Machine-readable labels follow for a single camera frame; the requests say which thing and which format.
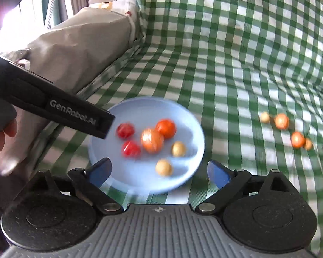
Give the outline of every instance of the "gray gripper base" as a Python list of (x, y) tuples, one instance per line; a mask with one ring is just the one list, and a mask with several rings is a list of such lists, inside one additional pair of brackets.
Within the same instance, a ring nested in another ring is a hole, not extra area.
[(271, 255), (254, 252), (231, 240), (212, 216), (184, 205), (135, 205), (106, 216), (82, 243), (49, 253), (16, 246), (2, 258), (310, 258), (305, 250)]

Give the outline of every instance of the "metal screw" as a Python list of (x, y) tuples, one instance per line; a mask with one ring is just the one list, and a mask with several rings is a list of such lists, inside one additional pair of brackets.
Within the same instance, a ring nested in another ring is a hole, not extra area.
[(199, 204), (199, 210), (201, 212), (211, 212), (211, 211), (215, 210), (215, 205), (213, 205), (211, 203)]
[(118, 203), (107, 203), (103, 206), (103, 209), (106, 212), (116, 212), (121, 208), (121, 206)]

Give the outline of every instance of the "red cherry tomato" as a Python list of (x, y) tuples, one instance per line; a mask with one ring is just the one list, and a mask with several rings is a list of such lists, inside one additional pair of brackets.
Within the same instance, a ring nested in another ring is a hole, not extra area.
[(162, 119), (157, 123), (156, 131), (165, 139), (172, 138), (176, 134), (176, 125), (171, 119)]
[(126, 158), (139, 158), (141, 148), (135, 141), (126, 141), (122, 146), (122, 155)]
[(126, 139), (134, 135), (135, 129), (130, 123), (122, 123), (117, 127), (116, 133), (120, 138)]

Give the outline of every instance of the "black circular pad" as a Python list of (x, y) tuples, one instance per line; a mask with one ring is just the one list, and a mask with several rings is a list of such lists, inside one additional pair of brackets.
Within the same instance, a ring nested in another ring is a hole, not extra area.
[(231, 203), (223, 223), (233, 238), (269, 253), (307, 247), (317, 228), (316, 217), (298, 194), (269, 191)]
[(29, 193), (9, 208), (1, 225), (15, 245), (51, 251), (80, 242), (96, 224), (96, 213), (86, 202), (63, 194)]

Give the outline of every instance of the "green gingham tablecloth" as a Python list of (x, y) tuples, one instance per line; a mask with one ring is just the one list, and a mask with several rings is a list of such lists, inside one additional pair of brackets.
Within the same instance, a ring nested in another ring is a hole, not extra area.
[[(161, 195), (102, 189), (128, 203), (191, 203), (217, 188), (213, 158), (230, 169), (281, 170), (318, 218), (311, 250), (323, 257), (323, 0), (137, 0), (141, 39), (79, 93), (105, 109), (136, 96), (158, 96), (201, 122), (206, 148), (186, 184)], [(284, 112), (314, 149), (293, 149), (291, 130), (261, 124)], [(38, 169), (59, 174), (90, 166), (89, 137), (50, 124)]]

